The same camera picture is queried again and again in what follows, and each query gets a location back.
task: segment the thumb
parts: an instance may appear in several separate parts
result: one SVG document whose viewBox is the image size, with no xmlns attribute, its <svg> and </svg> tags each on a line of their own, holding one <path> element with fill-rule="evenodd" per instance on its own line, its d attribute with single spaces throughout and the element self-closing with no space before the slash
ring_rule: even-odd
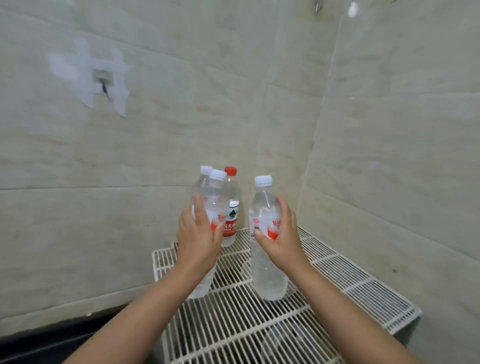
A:
<svg viewBox="0 0 480 364">
<path fill-rule="evenodd" d="M 260 244 L 260 246 L 268 254 L 268 252 L 270 251 L 270 247 L 272 246 L 272 241 L 267 236 L 265 236 L 265 234 L 262 233 L 260 229 L 255 229 L 253 231 L 253 236 L 255 237 L 255 240 Z"/>
<path fill-rule="evenodd" d="M 215 228 L 215 231 L 213 232 L 213 244 L 215 246 L 219 247 L 220 245 L 222 245 L 224 228 L 225 228 L 225 221 L 221 221 Z"/>
</svg>

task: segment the bottle label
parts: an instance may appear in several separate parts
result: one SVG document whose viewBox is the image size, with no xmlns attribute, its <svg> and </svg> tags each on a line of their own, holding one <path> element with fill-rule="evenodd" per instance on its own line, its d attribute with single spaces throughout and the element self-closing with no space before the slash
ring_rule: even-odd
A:
<svg viewBox="0 0 480 364">
<path fill-rule="evenodd" d="M 220 221 L 223 221 L 227 218 L 225 215 L 220 215 L 217 211 L 214 211 L 214 210 L 205 209 L 205 212 L 207 213 L 208 221 L 210 222 L 212 231 L 215 231 Z M 192 215 L 193 215 L 193 218 L 195 218 L 195 208 L 193 205 L 192 205 Z"/>
<path fill-rule="evenodd" d="M 228 210 L 227 221 L 225 222 L 225 229 L 223 230 L 223 236 L 233 236 L 237 232 L 237 215 L 239 206 L 230 206 Z"/>
<path fill-rule="evenodd" d="M 280 228 L 280 218 L 276 214 L 264 214 L 261 218 L 249 216 L 250 225 L 250 237 L 255 240 L 253 232 L 255 229 L 260 229 L 262 233 L 268 236 L 272 240 L 276 240 L 278 237 L 278 230 Z"/>
</svg>

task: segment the red bottle cap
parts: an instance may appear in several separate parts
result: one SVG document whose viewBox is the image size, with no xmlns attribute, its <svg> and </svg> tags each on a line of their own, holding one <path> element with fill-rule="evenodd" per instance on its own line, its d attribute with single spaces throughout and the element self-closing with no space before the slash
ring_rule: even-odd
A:
<svg viewBox="0 0 480 364">
<path fill-rule="evenodd" d="M 236 176 L 237 169 L 232 166 L 225 167 L 225 172 L 227 172 L 227 176 Z"/>
</svg>

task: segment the white wire rack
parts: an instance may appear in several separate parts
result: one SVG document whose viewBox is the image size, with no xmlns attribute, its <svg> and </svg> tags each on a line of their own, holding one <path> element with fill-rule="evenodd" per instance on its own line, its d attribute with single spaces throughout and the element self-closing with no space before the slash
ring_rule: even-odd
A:
<svg viewBox="0 0 480 364">
<path fill-rule="evenodd" d="M 299 228 L 313 266 L 391 334 L 421 315 L 412 302 Z M 289 282 L 278 301 L 258 297 L 248 229 L 222 248 L 209 293 L 187 300 L 162 335 L 165 363 L 343 363 L 304 296 Z M 176 245 L 152 253 L 155 281 L 175 264 Z"/>
</svg>

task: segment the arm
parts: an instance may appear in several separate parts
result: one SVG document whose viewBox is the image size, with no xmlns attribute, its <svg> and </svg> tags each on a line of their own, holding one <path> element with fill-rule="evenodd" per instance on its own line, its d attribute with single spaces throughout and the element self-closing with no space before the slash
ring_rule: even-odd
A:
<svg viewBox="0 0 480 364">
<path fill-rule="evenodd" d="M 196 219 L 189 207 L 179 220 L 176 265 L 152 290 L 125 307 L 64 364 L 140 364 L 145 361 L 178 307 L 213 268 L 220 251 L 224 224 L 219 224 L 214 234 L 199 196 L 194 204 Z"/>
<path fill-rule="evenodd" d="M 295 212 L 285 200 L 278 200 L 282 216 L 277 240 L 270 240 L 259 230 L 255 230 L 255 238 L 303 293 L 347 363 L 419 363 L 394 337 L 312 267 L 300 243 Z"/>
</svg>

